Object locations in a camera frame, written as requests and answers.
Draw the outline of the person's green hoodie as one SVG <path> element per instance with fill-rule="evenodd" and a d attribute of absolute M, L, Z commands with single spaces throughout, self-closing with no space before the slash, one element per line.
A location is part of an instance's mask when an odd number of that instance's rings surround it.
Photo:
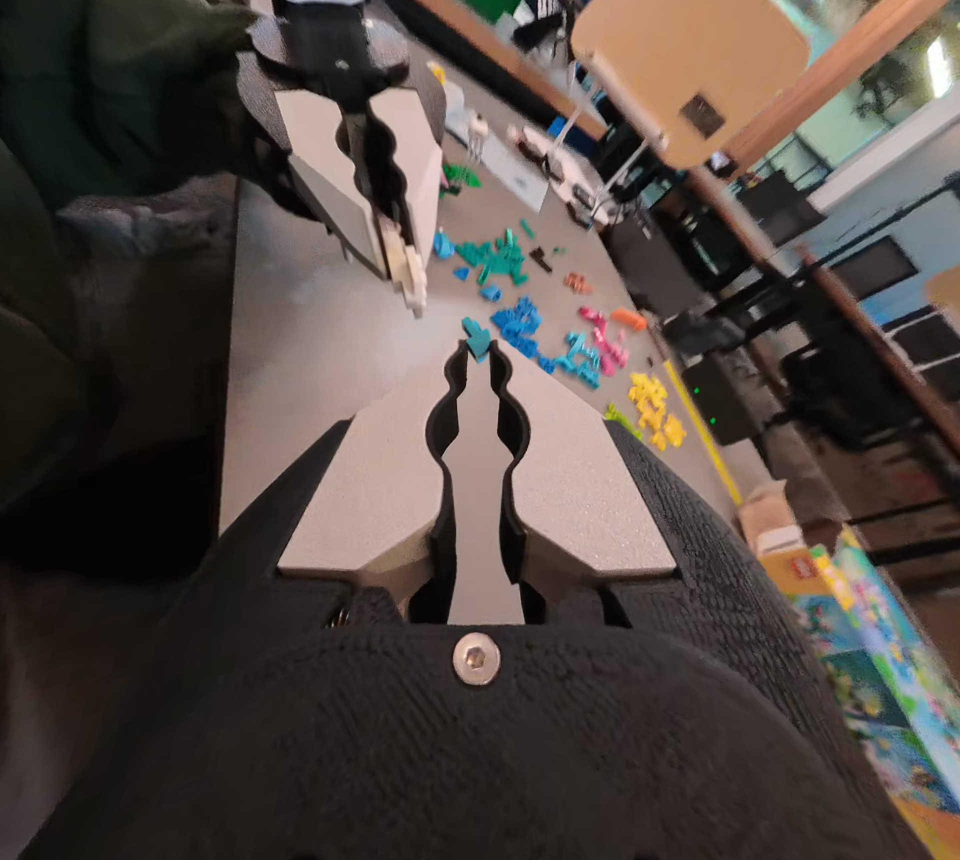
<path fill-rule="evenodd" d="M 2 510 L 77 464 L 97 431 L 68 242 L 2 145 Z"/>

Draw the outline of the white instruction booklet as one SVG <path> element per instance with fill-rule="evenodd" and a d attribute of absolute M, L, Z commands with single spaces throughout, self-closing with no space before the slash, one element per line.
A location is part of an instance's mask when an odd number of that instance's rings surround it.
<path fill-rule="evenodd" d="M 548 181 L 516 149 L 489 133 L 483 143 L 481 163 L 486 171 L 534 215 L 540 214 L 550 190 Z"/>

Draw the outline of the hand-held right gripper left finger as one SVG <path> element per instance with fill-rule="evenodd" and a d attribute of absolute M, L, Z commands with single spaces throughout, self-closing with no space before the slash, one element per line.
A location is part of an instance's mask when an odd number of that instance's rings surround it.
<path fill-rule="evenodd" d="M 449 621 L 457 524 L 445 455 L 469 361 L 461 341 L 354 415 L 278 559 L 281 576 L 386 590 L 414 623 Z"/>

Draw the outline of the white lego piece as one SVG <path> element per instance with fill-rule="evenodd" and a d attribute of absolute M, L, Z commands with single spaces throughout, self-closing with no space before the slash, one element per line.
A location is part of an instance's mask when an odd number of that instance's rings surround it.
<path fill-rule="evenodd" d="M 393 290 L 402 295 L 406 308 L 415 318 L 426 313 L 427 279 L 421 254 L 407 242 L 400 224 L 377 215 L 382 254 Z"/>

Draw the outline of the pile of blue lego pieces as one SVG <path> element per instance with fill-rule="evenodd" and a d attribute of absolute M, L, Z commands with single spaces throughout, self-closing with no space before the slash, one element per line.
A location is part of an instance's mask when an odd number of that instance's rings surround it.
<path fill-rule="evenodd" d="M 522 295 L 512 307 L 496 310 L 489 319 L 499 331 L 500 339 L 508 346 L 535 363 L 546 374 L 556 372 L 556 360 L 541 351 L 537 332 L 543 318 L 539 307 L 528 294 Z"/>

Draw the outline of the person's grey pants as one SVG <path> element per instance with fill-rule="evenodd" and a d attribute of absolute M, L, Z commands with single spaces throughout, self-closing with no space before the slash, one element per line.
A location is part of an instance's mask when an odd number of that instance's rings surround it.
<path fill-rule="evenodd" d="M 2 505 L 2 858 L 90 758 L 214 534 L 236 182 L 87 197 L 54 217 L 90 424 Z"/>

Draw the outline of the tan wooden chair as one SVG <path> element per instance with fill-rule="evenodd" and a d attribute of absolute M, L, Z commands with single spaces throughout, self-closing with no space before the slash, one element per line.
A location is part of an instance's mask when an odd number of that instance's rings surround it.
<path fill-rule="evenodd" d="M 702 167 L 808 67 L 772 0 L 591 0 L 573 57 L 673 171 Z"/>

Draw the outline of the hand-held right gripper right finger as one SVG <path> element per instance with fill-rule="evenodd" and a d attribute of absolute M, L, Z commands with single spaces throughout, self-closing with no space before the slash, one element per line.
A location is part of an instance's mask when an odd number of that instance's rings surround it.
<path fill-rule="evenodd" d="M 570 593 L 676 574 L 602 414 L 510 345 L 488 350 L 503 475 L 500 554 L 523 619 L 545 622 Z"/>

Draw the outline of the colourful lego box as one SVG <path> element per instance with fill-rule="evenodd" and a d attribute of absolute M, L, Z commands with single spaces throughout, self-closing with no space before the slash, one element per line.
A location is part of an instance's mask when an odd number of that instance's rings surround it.
<path fill-rule="evenodd" d="M 933 858 L 959 857 L 958 691 L 849 528 L 759 561 L 791 604 L 881 785 Z"/>

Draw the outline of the pile of pink lego pieces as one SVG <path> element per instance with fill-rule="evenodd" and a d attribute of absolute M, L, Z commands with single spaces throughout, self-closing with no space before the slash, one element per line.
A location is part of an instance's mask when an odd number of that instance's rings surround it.
<path fill-rule="evenodd" d="M 629 363 L 630 351 L 623 331 L 620 331 L 617 338 L 610 338 L 608 336 L 610 318 L 593 307 L 580 306 L 578 315 L 592 328 L 592 347 L 599 355 L 600 373 L 611 377 L 625 370 Z"/>

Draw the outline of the small cardboard box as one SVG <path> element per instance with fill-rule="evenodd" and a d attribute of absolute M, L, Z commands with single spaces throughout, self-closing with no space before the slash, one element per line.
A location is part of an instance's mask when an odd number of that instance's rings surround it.
<path fill-rule="evenodd" d="M 758 559 L 807 547 L 786 488 L 786 480 L 762 483 L 738 508 L 740 532 Z"/>

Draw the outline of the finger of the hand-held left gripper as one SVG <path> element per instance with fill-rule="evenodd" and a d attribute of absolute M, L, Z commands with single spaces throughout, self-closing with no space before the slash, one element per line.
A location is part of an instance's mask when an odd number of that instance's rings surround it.
<path fill-rule="evenodd" d="M 424 266 L 438 223 L 443 154 L 416 90 L 390 87 L 367 105 L 367 173 L 375 203 Z"/>
<path fill-rule="evenodd" d="M 342 246 L 381 280 L 390 278 L 379 226 L 356 182 L 354 160 L 337 143 L 338 104 L 306 89 L 273 93 L 290 142 L 294 187 Z"/>

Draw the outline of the yellow tape strip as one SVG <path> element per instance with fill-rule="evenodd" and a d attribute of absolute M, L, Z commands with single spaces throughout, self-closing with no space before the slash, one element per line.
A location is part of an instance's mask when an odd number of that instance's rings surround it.
<path fill-rule="evenodd" d="M 718 478 L 722 482 L 733 506 L 736 509 L 739 508 L 743 500 L 742 492 L 739 488 L 736 478 L 732 473 L 732 470 L 720 452 L 719 446 L 710 430 L 710 425 L 705 421 L 701 411 L 694 403 L 691 392 L 687 388 L 685 382 L 682 380 L 678 369 L 671 359 L 665 359 L 663 361 L 663 369 L 666 371 L 671 384 L 673 385 L 681 403 L 683 404 L 683 408 L 690 417 L 703 449 L 710 459 L 711 464 L 713 465 Z"/>

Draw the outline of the long wooden rail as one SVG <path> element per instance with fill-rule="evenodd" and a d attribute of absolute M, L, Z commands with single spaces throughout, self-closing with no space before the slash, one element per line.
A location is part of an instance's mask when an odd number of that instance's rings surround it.
<path fill-rule="evenodd" d="M 511 107 L 535 122 L 548 124 L 552 117 L 573 116 L 580 101 L 575 87 L 557 85 L 546 70 L 523 54 L 512 42 L 499 36 L 494 25 L 476 14 L 461 0 L 386 0 L 404 25 L 421 41 L 457 64 Z M 748 154 L 756 154 L 762 142 L 773 142 L 788 126 L 797 126 L 802 112 L 811 112 L 815 100 L 825 100 L 834 88 L 847 84 L 877 59 L 882 47 L 893 44 L 894 36 L 906 33 L 906 24 L 929 18 L 946 0 L 888 0 L 827 59 L 818 61 L 811 74 L 802 74 L 799 85 L 788 88 L 763 110 L 743 136 L 729 142 L 739 170 L 747 166 Z M 801 272 L 813 279 L 830 303 L 850 323 L 882 363 L 883 369 L 936 431 L 951 453 L 958 455 L 958 413 L 949 407 L 933 386 L 908 366 L 890 340 L 863 312 L 851 291 L 825 266 L 814 266 L 812 255 L 802 250 Z"/>

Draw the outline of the pile of cyan lego pieces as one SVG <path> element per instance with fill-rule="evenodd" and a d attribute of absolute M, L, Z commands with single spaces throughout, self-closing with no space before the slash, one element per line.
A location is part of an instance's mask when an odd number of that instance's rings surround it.
<path fill-rule="evenodd" d="M 571 331 L 565 334 L 567 344 L 565 353 L 555 358 L 557 370 L 577 378 L 591 390 L 598 390 L 601 384 L 601 353 L 588 343 L 585 333 Z"/>

